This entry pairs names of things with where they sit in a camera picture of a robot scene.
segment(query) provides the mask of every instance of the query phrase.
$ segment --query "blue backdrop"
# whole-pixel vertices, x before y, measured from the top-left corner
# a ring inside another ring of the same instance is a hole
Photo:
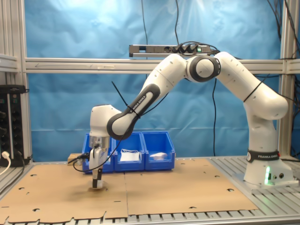
[[[243,59],[278,59],[280,42],[267,1],[178,0],[179,42],[199,41]],[[148,44],[176,44],[175,0],[143,0]],[[129,58],[128,46],[146,44],[140,0],[25,0],[28,57]],[[33,158],[65,161],[80,152],[94,105],[125,106],[145,75],[29,74]],[[178,157],[212,156],[214,81],[181,81],[137,130],[166,130]],[[278,79],[266,83],[278,89]],[[245,155],[243,104],[219,81],[216,154]]]

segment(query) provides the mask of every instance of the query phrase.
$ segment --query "blue bin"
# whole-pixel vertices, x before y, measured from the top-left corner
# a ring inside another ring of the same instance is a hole
[[[111,154],[112,152],[112,142],[114,141],[114,139],[110,138],[109,140],[109,148],[108,148],[108,156]],[[85,135],[84,138],[84,142],[83,142],[83,149],[82,149],[82,153],[86,153],[86,152],[90,152],[91,148],[89,147],[89,143],[90,143],[90,134],[87,133]],[[110,159],[104,163],[103,165],[103,172],[104,173],[112,173],[113,172],[113,155],[110,157]],[[82,170],[88,170],[89,169],[89,161],[87,159],[85,159],[82,162]]]
[[[119,141],[114,140],[113,149],[116,148]],[[125,161],[121,162],[121,150],[138,150],[140,152],[140,158],[138,161]],[[125,140],[122,140],[118,148],[114,153],[114,170],[116,172],[125,171],[143,171],[145,169],[145,151],[142,140],[141,132],[133,132],[131,136]]]
[[[171,170],[175,167],[175,149],[169,133],[163,132],[142,132],[145,145],[145,170]],[[163,160],[155,160],[151,155],[163,152],[167,156]]]

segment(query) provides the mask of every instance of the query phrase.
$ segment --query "metal table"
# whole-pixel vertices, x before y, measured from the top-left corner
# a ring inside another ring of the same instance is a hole
[[[250,194],[245,188],[237,183],[232,175],[244,173],[247,165],[246,157],[206,157],[217,169],[227,178],[259,209],[240,211],[216,211],[198,213],[176,213],[176,214],[156,214],[156,215],[133,215],[128,218],[105,219],[84,219],[74,220],[57,225],[97,225],[97,224],[300,224],[300,187],[274,188],[272,190],[259,190]],[[35,165],[42,164],[63,164],[58,163],[33,163],[26,166],[24,177]],[[285,162],[293,170],[296,177],[300,177],[300,163]],[[0,178],[0,190],[10,182],[21,168],[10,168],[5,176]],[[18,223],[16,225],[45,225],[39,222]]]

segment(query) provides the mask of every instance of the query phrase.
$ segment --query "horizontal aluminum beam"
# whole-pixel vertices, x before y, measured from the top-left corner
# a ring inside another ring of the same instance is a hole
[[[287,74],[299,74],[300,73],[300,59],[288,60],[287,63]]]
[[[16,57],[0,54],[0,72],[17,72]]]
[[[161,60],[26,58],[27,73],[149,74]],[[253,74],[282,74],[283,60],[240,60]]]

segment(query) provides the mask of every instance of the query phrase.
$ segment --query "cardboard sheet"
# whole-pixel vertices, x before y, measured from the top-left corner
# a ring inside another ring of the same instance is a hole
[[[176,160],[172,172],[125,174],[129,215],[255,210],[206,159]]]
[[[103,175],[105,188],[93,190],[91,175],[66,165],[37,165],[0,201],[0,224],[126,218],[124,174]]]

